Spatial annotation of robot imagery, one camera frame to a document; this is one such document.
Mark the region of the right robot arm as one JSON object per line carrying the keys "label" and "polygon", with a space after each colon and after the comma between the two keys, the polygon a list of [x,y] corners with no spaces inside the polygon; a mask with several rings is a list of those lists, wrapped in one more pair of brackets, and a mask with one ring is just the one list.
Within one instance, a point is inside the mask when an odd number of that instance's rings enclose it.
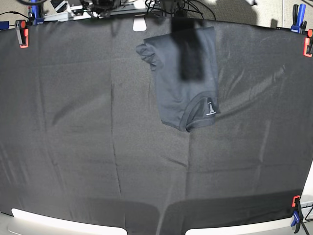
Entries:
{"label": "right robot arm", "polygon": [[81,0],[82,10],[92,18],[107,17],[121,6],[120,0]]}

